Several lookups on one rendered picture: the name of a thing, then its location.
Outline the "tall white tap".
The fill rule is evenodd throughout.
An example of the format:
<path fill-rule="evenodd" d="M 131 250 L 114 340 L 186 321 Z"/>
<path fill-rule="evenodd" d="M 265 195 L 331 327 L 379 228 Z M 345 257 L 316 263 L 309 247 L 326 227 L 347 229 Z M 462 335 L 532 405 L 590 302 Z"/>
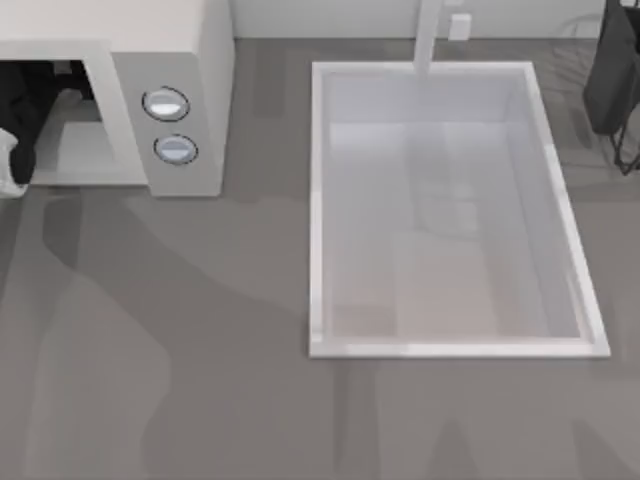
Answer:
<path fill-rule="evenodd" d="M 442 4 L 443 0 L 420 0 L 413 58 L 417 75 L 427 75 L 429 72 Z"/>

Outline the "white sink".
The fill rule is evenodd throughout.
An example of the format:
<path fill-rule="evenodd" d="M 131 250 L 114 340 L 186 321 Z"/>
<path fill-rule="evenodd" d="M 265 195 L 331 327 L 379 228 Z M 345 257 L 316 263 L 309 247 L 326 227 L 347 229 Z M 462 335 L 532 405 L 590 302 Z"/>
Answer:
<path fill-rule="evenodd" d="M 308 352 L 607 358 L 529 61 L 311 67 Z"/>

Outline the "pale microwave oven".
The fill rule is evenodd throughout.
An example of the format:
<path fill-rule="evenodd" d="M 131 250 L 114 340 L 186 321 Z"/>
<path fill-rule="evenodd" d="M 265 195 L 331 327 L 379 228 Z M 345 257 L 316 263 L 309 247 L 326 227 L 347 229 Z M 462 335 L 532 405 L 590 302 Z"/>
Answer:
<path fill-rule="evenodd" d="M 80 60 L 95 96 L 66 90 L 58 97 L 35 146 L 27 191 L 221 193 L 235 67 L 229 0 L 0 0 L 0 60 L 52 61 L 58 73 Z M 190 102 L 180 121 L 154 120 L 142 107 L 143 94 L 163 86 Z M 197 144 L 194 162 L 174 166 L 154 154 L 154 141 L 173 134 Z"/>

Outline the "white wall socket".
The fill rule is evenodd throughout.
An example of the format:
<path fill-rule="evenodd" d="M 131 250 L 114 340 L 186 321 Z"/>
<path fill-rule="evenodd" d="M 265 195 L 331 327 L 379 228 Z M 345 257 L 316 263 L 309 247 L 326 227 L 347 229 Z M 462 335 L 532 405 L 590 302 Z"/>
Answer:
<path fill-rule="evenodd" d="M 455 13 L 450 17 L 449 41 L 468 41 L 471 37 L 473 17 L 469 13 Z"/>

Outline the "small grey microwave knob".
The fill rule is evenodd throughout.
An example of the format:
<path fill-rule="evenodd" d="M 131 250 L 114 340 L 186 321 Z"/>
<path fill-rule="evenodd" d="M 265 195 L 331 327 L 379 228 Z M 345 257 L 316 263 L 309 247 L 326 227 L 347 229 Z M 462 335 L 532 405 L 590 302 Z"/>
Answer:
<path fill-rule="evenodd" d="M 157 138 L 153 143 L 153 151 L 161 161 L 174 166 L 188 165 L 199 156 L 197 144 L 181 134 Z"/>

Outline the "large grey microwave knob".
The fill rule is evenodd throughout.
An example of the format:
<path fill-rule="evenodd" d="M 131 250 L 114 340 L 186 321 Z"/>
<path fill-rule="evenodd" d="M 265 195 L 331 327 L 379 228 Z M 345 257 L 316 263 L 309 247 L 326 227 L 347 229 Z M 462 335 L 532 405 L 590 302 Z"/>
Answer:
<path fill-rule="evenodd" d="M 161 122 L 180 121 L 190 112 L 188 98 L 181 91 L 168 86 L 145 92 L 142 107 L 147 115 Z"/>

